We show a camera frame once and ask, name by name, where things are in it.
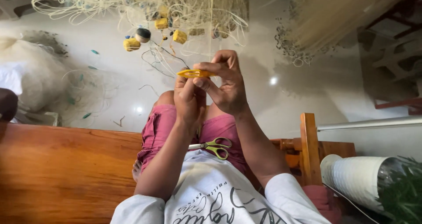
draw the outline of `shirt sleeve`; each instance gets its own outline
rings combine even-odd
[[[134,195],[121,202],[110,224],[164,223],[163,199]]]
[[[267,183],[265,195],[268,202],[301,223],[327,223],[309,200],[293,175],[274,176]]]

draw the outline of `metal pipe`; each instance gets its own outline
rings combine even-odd
[[[422,116],[408,116],[400,118],[375,119],[341,124],[326,124],[317,126],[317,131],[331,131],[343,129],[378,128],[403,125],[422,125]]]

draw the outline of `yellow netting needle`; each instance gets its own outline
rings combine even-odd
[[[208,71],[201,71],[201,70],[184,70],[184,71],[178,72],[177,75],[183,76],[186,78],[216,76],[214,73],[211,73]]]

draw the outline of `white plastic cylinder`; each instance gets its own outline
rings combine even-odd
[[[390,157],[349,157],[328,155],[321,161],[322,182],[351,201],[378,213],[383,211],[378,198],[378,171]]]

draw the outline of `pink shorts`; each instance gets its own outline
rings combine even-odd
[[[148,166],[148,163],[164,145],[175,122],[176,107],[174,105],[162,104],[152,109],[152,113],[142,130],[144,143],[142,145],[142,151],[138,153],[138,160],[142,162],[141,171]],[[231,148],[226,148],[229,152],[227,161],[244,174],[246,171],[246,161],[240,146],[235,118],[233,116],[225,114],[205,121],[202,125],[199,139],[196,137],[193,138],[191,144],[210,142],[217,137],[226,137],[232,142]]]

